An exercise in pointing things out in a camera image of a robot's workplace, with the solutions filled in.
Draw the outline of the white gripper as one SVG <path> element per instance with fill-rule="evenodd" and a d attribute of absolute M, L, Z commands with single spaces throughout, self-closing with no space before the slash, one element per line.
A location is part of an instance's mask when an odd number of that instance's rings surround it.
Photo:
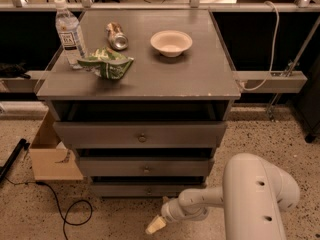
<path fill-rule="evenodd" d="M 149 235 L 152 235 L 158 230 L 164 228 L 166 226 L 166 221 L 168 223 L 174 223 L 186 218 L 185 211 L 182 209 L 177 198 L 170 199 L 167 196 L 163 196 L 162 201 L 164 203 L 161 208 L 162 216 L 156 215 L 145 230 Z"/>

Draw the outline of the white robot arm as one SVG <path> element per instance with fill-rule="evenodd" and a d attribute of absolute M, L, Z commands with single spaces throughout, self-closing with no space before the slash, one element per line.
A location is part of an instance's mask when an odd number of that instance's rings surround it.
<path fill-rule="evenodd" d="M 203 220 L 211 207 L 221 207 L 226 240 L 287 240 L 281 213 L 299 200 L 300 188 L 289 173 L 257 155 L 240 153 L 227 162 L 220 187 L 186 189 L 165 201 L 146 233 L 169 223 Z"/>

